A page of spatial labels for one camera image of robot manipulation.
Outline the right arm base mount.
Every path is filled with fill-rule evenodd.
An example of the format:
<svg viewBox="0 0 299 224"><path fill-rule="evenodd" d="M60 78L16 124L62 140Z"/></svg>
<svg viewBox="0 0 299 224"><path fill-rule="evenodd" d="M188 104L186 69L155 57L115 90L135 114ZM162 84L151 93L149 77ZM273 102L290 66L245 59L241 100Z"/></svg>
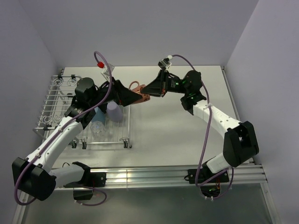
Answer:
<svg viewBox="0 0 299 224"><path fill-rule="evenodd" d="M197 171L196 169L188 169L187 175L184 177L184 180L188 181L190 184L194 184L196 171ZM214 175L215 174L213 174L208 168L201 168L199 171L198 183L202 183ZM225 173L222 173L221 175L213 178L208 183L218 183L218 182L219 183L229 182L229 176L228 176L227 171Z"/></svg>

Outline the lilac cup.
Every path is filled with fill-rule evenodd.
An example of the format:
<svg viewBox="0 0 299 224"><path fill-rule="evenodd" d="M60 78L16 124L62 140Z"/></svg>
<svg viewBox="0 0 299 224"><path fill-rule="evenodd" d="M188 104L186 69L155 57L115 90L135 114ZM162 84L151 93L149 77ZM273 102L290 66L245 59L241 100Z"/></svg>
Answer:
<svg viewBox="0 0 299 224"><path fill-rule="evenodd" d="M108 117L114 122L120 122L123 119L123 113L120 107L114 101L111 101L107 104L107 114Z"/></svg>

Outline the blue cup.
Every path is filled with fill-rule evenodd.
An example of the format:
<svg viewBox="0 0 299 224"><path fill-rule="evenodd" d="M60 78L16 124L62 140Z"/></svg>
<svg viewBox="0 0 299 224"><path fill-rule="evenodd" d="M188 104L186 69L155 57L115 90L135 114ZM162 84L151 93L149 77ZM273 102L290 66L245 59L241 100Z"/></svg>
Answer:
<svg viewBox="0 0 299 224"><path fill-rule="evenodd" d="M106 121L106 115L101 111L101 109L99 107L95 108L95 115L92 118L91 122L101 122L102 124L105 124Z"/></svg>

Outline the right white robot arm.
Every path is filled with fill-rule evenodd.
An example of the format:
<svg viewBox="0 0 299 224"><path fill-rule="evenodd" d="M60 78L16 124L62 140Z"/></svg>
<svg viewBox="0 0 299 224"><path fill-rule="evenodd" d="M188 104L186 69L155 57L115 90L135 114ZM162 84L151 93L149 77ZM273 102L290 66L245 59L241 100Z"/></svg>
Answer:
<svg viewBox="0 0 299 224"><path fill-rule="evenodd" d="M238 121L213 106L203 87L201 73L195 70L187 72L183 79L166 70L160 70L154 81L142 88L141 93L153 97L164 97L168 92L181 93L184 110L205 121L223 138L223 150L202 165L202 176L207 182L214 181L219 172L236 168L259 153L258 142L253 125Z"/></svg>

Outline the clear glass tumbler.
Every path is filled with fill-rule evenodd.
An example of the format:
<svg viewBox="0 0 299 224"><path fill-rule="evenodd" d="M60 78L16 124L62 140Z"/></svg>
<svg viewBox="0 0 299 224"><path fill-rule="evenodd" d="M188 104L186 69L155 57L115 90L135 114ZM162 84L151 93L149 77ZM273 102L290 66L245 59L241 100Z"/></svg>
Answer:
<svg viewBox="0 0 299 224"><path fill-rule="evenodd" d="M92 122L90 130L95 140L100 140L106 135L106 128L100 121Z"/></svg>

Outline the pink mug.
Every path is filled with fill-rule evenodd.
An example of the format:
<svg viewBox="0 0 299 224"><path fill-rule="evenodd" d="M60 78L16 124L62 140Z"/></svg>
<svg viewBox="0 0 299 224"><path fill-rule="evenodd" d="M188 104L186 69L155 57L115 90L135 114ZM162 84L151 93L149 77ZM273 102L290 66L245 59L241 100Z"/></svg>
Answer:
<svg viewBox="0 0 299 224"><path fill-rule="evenodd" d="M150 95L149 95L149 94L143 94L143 93L141 93L141 90L142 90L144 87L146 87L146 85L145 85L145 84L140 84L138 81L133 81L133 82L130 83L130 85L129 85L128 88L129 88L132 92L135 92L135 93L137 93L137 94L139 94L139 95L142 96L142 98L139 99L139 100L137 100L137 101L135 101L134 104L140 104L140 103L147 102L147 101L150 100Z"/></svg>

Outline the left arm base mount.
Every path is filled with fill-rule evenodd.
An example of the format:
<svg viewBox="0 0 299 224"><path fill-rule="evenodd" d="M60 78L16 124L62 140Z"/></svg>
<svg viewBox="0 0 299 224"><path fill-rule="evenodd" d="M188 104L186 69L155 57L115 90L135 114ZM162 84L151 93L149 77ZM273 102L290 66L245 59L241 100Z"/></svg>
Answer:
<svg viewBox="0 0 299 224"><path fill-rule="evenodd" d="M92 172L83 181L71 182L64 185L64 188L83 188L81 190L73 190L73 198L79 201L89 201L93 196L95 196L96 190L94 188L104 187L106 184L106 173Z"/></svg>

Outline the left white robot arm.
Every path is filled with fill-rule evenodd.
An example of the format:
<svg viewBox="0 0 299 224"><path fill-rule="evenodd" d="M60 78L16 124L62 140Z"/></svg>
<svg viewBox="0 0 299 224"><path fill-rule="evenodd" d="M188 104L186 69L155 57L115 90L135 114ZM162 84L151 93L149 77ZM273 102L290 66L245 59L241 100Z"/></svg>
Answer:
<svg viewBox="0 0 299 224"><path fill-rule="evenodd" d="M57 158L92 121L96 107L103 108L110 101L128 106L140 99L140 94L113 77L100 87L89 77L80 79L71 105L52 134L26 158L18 157L12 163L15 201L22 204L18 199L19 190L44 201L56 188L70 183L88 185L92 176L89 166L76 161L67 167L53 169Z"/></svg>

